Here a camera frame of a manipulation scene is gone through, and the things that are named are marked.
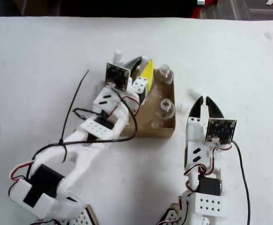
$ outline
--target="wire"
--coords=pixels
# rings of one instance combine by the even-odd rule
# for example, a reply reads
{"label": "wire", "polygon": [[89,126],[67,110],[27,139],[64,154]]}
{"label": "wire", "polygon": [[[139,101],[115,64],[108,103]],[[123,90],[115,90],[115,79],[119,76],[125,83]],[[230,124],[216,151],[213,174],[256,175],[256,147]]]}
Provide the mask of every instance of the wire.
{"label": "wire", "polygon": [[219,147],[216,147],[217,149],[220,149],[220,150],[223,150],[223,151],[227,151],[227,150],[230,150],[232,148],[232,145],[230,145],[229,147],[223,149],[223,148],[219,148]]}
{"label": "wire", "polygon": [[213,170],[214,170],[214,151],[217,150],[217,148],[213,148],[212,149],[212,162],[211,162],[211,170],[209,172],[206,172],[204,175],[208,176],[210,174],[212,174]]}
{"label": "wire", "polygon": [[14,185],[15,185],[17,182],[18,182],[18,180],[17,180],[15,183],[13,183],[13,184],[9,187],[9,189],[8,189],[8,196],[10,196],[11,189],[14,187]]}
{"label": "wire", "polygon": [[77,111],[83,111],[83,112],[86,112],[86,113],[92,113],[92,114],[95,114],[97,116],[102,116],[103,117],[102,113],[94,112],[94,111],[89,110],[89,109],[83,109],[83,108],[75,108],[75,109],[73,109],[72,112],[75,113],[75,115],[78,116],[82,120],[86,120],[86,117],[84,115],[79,114]]}
{"label": "wire", "polygon": [[185,171],[184,176],[187,176],[190,173],[190,171],[196,166],[199,167],[199,173],[205,174],[205,172],[207,170],[206,166],[202,163],[198,163],[198,164],[194,165],[193,167],[191,167],[190,169],[188,169],[187,171]]}
{"label": "wire", "polygon": [[63,139],[63,136],[64,136],[64,134],[65,134],[67,119],[68,119],[69,114],[70,114],[70,112],[71,112],[73,103],[74,103],[74,101],[75,101],[75,99],[76,99],[76,96],[77,96],[77,94],[78,94],[78,92],[79,92],[79,89],[80,89],[80,87],[81,87],[81,84],[82,84],[84,78],[86,77],[86,75],[87,75],[88,73],[89,73],[89,70],[86,71],[86,73],[84,74],[84,76],[83,76],[82,79],[80,80],[79,85],[78,85],[78,87],[77,87],[77,89],[76,89],[76,92],[75,92],[74,97],[73,97],[73,100],[72,100],[72,102],[71,102],[71,104],[70,104],[69,110],[67,111],[65,122],[63,123],[63,128],[62,128],[62,133],[61,133],[61,139]]}
{"label": "wire", "polygon": [[48,221],[36,221],[30,225],[37,225],[37,224],[47,224],[47,223],[50,223],[50,222],[54,222],[54,224],[57,224],[57,225],[61,225],[61,223],[55,219],[51,219],[51,220],[48,220]]}
{"label": "wire", "polygon": [[[130,99],[130,100],[132,100],[132,101],[134,101],[134,102],[136,102],[138,104],[137,111],[134,113],[134,115],[136,115],[138,113],[138,111],[140,110],[140,103],[136,99],[134,99],[133,97],[130,97],[130,96],[124,96],[123,99],[124,98],[128,98],[128,99]],[[110,117],[113,114],[113,112],[117,109],[119,103],[120,102],[118,102],[117,105],[113,108],[113,110],[109,113],[108,117]]]}
{"label": "wire", "polygon": [[181,218],[179,218],[177,220],[164,220],[164,221],[159,222],[157,225],[161,225],[161,224],[173,224],[173,223],[179,222],[180,220],[181,220]]}
{"label": "wire", "polygon": [[190,190],[191,192],[196,192],[192,190],[192,188],[188,184],[189,184],[189,180],[185,183],[185,186],[187,187],[187,189]]}
{"label": "wire", "polygon": [[71,112],[73,103],[74,103],[74,101],[75,101],[75,99],[76,99],[76,96],[77,96],[78,91],[79,91],[79,89],[80,89],[80,87],[81,87],[81,84],[82,84],[84,78],[86,77],[86,75],[87,75],[88,73],[89,73],[89,70],[86,71],[86,73],[84,74],[84,76],[82,77],[82,79],[81,79],[80,82],[79,82],[79,85],[78,85],[78,87],[77,87],[77,89],[76,89],[76,92],[75,92],[75,94],[74,94],[74,97],[73,97],[73,99],[72,99],[72,102],[71,102],[71,104],[70,104],[70,107],[69,107],[69,109],[68,109],[68,111],[67,111],[65,122],[64,122],[64,124],[63,124],[62,133],[61,133],[61,138],[60,138],[60,140],[59,140],[60,145],[62,145],[62,146],[64,147],[64,149],[65,149],[65,156],[64,156],[64,158],[63,158],[63,160],[62,160],[63,163],[66,161],[66,157],[67,157],[67,148],[66,148],[66,145],[65,145],[64,142],[63,142],[63,136],[64,136],[64,134],[65,134],[67,119],[69,118],[69,115],[70,115],[70,112]]}
{"label": "wire", "polygon": [[240,153],[240,149],[239,149],[238,144],[235,141],[232,141],[232,143],[237,148],[238,155],[239,155],[239,163],[240,163],[241,173],[242,173],[242,176],[243,176],[243,183],[244,183],[244,187],[245,187],[245,192],[246,192],[246,195],[247,195],[247,202],[248,202],[248,220],[247,220],[247,225],[250,225],[250,220],[251,220],[251,203],[250,203],[248,184],[247,184],[247,181],[246,181],[245,175],[244,175],[243,160],[242,160],[242,157],[241,157],[241,153]]}
{"label": "wire", "polygon": [[28,165],[32,165],[34,163],[34,160],[32,161],[29,161],[27,163],[23,163],[23,164],[20,164],[20,165],[17,165],[9,174],[9,178],[13,181],[18,181],[21,177],[24,177],[23,175],[20,175],[20,176],[17,176],[17,177],[14,177],[14,174],[20,169],[20,168],[23,168],[23,167],[26,167]]}
{"label": "wire", "polygon": [[189,203],[188,203],[188,201],[186,201],[186,206],[187,206],[186,215],[185,215],[184,221],[183,221],[183,223],[182,223],[181,225],[184,225],[185,222],[186,222],[187,215],[188,215],[188,205],[189,205]]}
{"label": "wire", "polygon": [[[129,113],[132,116],[132,119],[134,121],[134,132],[131,136],[126,137],[126,138],[119,138],[119,139],[111,139],[111,140],[86,140],[86,141],[76,141],[76,142],[59,142],[59,143],[53,143],[53,144],[48,144],[44,147],[42,147],[40,150],[38,150],[32,157],[32,160],[34,160],[36,158],[36,156],[41,153],[42,151],[46,150],[47,148],[50,147],[54,147],[54,146],[66,146],[66,145],[72,145],[72,144],[87,144],[87,143],[115,143],[115,142],[126,142],[129,141],[131,139],[133,139],[136,136],[136,133],[138,131],[138,125],[137,125],[137,121],[135,118],[134,113],[132,112],[132,110],[130,109],[130,107],[128,106],[127,102],[120,96],[120,94],[115,91],[114,89],[112,89],[120,98],[121,102],[127,107]],[[31,171],[31,165],[29,165],[28,169],[27,169],[27,173],[26,173],[26,178],[29,179],[29,173]]]}

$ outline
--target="gray floor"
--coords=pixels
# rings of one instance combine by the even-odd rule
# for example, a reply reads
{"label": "gray floor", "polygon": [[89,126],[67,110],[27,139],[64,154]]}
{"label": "gray floor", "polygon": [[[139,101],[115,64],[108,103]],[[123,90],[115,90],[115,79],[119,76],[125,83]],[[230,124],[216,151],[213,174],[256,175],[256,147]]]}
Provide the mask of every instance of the gray floor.
{"label": "gray floor", "polygon": [[266,0],[219,0],[200,13],[201,19],[273,20],[273,5]]}

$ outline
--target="gripper jaw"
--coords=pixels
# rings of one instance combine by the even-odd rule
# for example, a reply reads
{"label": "gripper jaw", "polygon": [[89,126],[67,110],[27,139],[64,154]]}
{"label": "gripper jaw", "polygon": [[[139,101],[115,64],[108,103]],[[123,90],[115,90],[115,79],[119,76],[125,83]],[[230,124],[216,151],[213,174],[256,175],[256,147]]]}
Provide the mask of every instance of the gripper jaw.
{"label": "gripper jaw", "polygon": [[203,101],[203,96],[198,98],[198,100],[193,104],[188,117],[201,118],[201,106],[203,105]]}
{"label": "gripper jaw", "polygon": [[224,118],[219,107],[214,103],[210,97],[206,97],[206,105],[208,106],[208,112],[210,118]]}
{"label": "gripper jaw", "polygon": [[[188,117],[201,118],[201,106],[203,105],[203,102],[204,102],[203,96],[199,97],[198,100],[193,104]],[[210,118],[224,118],[219,107],[208,96],[206,97],[206,105],[208,106]]]}

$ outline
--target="red object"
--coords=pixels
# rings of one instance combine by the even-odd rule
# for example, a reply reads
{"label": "red object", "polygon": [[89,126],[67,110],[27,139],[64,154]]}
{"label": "red object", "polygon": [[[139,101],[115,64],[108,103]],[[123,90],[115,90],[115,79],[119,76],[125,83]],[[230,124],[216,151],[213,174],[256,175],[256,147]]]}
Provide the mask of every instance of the red object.
{"label": "red object", "polygon": [[[205,7],[210,6],[212,4],[217,5],[217,3],[218,3],[218,0],[205,0]],[[192,12],[191,18],[198,19],[201,10],[202,10],[202,7],[196,7]]]}

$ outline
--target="robotic arm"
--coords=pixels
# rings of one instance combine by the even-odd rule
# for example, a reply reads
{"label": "robotic arm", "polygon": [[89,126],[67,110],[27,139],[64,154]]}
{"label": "robotic arm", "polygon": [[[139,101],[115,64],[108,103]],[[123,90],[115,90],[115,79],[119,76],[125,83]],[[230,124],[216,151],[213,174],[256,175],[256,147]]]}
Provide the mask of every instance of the robotic arm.
{"label": "robotic arm", "polygon": [[[128,123],[129,114],[136,114],[140,104],[145,101],[147,79],[140,74],[133,83],[130,77],[140,65],[141,59],[134,59],[123,67],[107,64],[107,85],[94,100],[92,107],[96,114],[80,124],[63,140],[63,144],[49,147],[37,154],[29,163],[30,177],[28,174],[25,179],[17,179],[11,175],[11,179],[16,181],[9,193],[12,201],[41,220],[69,220],[81,215],[86,205],[79,196],[72,194],[73,188],[98,153],[109,148],[111,142],[129,140],[117,138]],[[144,82],[141,87],[135,84],[140,81]],[[64,161],[75,164],[66,177],[49,167]]]}
{"label": "robotic arm", "polygon": [[161,224],[209,225],[226,215],[222,193],[221,155],[231,149],[236,120],[225,120],[218,106],[206,97],[208,125],[201,121],[203,97],[193,105],[186,126],[184,170],[187,190],[162,217]]}

